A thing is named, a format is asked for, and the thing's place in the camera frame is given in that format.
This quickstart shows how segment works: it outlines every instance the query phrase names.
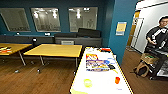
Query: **yellow table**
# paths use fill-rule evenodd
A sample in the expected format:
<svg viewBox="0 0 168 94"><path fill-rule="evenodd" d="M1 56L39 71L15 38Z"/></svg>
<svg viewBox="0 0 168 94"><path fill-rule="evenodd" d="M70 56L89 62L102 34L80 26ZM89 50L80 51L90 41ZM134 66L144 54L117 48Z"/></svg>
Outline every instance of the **yellow table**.
<svg viewBox="0 0 168 94"><path fill-rule="evenodd" d="M40 56L42 65L44 65L42 56L75 57L77 66L77 58L80 55L81 49L81 45L41 44L25 52L24 55Z"/></svg>
<svg viewBox="0 0 168 94"><path fill-rule="evenodd" d="M0 52L0 55L11 55L13 53L19 52L20 58L25 66L26 63L23 59L22 54L20 53L21 50L31 46L32 44L14 44L14 43L0 43L0 47L11 47L10 52Z"/></svg>

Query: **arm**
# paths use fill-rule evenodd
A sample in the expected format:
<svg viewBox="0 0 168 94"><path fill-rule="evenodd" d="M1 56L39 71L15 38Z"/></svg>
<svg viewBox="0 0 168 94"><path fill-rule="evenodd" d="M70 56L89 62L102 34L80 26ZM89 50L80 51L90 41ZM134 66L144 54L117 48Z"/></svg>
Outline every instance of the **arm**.
<svg viewBox="0 0 168 94"><path fill-rule="evenodd" d="M152 28L147 34L146 34L146 39L148 40L149 43L156 45L156 42L154 42L151 38L152 35L156 32L155 28Z"/></svg>
<svg viewBox="0 0 168 94"><path fill-rule="evenodd" d="M156 43L154 41L152 41L149 37L147 37L147 40L149 43L153 44L153 45L156 45Z"/></svg>

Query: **bag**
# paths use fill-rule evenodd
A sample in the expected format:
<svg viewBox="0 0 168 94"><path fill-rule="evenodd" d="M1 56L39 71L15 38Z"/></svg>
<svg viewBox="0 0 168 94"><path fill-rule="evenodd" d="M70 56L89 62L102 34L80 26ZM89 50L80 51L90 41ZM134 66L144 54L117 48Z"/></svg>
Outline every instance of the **bag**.
<svg viewBox="0 0 168 94"><path fill-rule="evenodd" d="M133 72L131 73L135 73L136 76L141 76L141 77L145 77L149 72L149 67L145 64L144 61L140 62L139 65L133 69Z"/></svg>

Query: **man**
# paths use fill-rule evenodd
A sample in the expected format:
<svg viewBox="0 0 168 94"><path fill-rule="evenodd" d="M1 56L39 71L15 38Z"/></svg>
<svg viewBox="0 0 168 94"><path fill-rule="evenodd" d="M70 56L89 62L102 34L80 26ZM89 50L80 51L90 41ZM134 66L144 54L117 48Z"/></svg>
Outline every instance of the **man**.
<svg viewBox="0 0 168 94"><path fill-rule="evenodd" d="M145 52L147 52L148 48L159 48L161 49L167 39L168 39L168 28L165 27L168 24L168 16L162 17L159 20L159 26L152 28L147 34L146 39L148 40L148 44L145 48Z"/></svg>

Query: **table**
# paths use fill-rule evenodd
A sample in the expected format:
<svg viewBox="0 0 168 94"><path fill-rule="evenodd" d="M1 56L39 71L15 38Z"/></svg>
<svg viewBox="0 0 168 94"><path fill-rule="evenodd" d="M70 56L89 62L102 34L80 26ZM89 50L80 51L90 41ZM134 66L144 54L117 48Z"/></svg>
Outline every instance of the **table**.
<svg viewBox="0 0 168 94"><path fill-rule="evenodd" d="M115 56L112 52L100 52L98 48L86 48L72 83L71 94L133 94ZM86 71L86 55L96 54L98 60L108 60L116 68L109 71ZM115 83L115 77L120 78L119 84Z"/></svg>
<svg viewBox="0 0 168 94"><path fill-rule="evenodd" d="M77 67L77 58L80 55L81 49L81 45L41 44L25 52L24 55L40 56L42 65L45 65L42 56L75 57Z"/></svg>
<svg viewBox="0 0 168 94"><path fill-rule="evenodd" d="M25 63L25 61L23 59L23 56L22 56L20 51L25 49L25 48L27 48L27 47L29 47L29 46L31 46L31 45L32 44L0 43L0 47L11 47L11 51L10 52L5 52L5 53L0 52L0 55L11 55L13 53L18 52L19 55L20 55L20 58L22 60L22 63L25 66L26 63Z"/></svg>

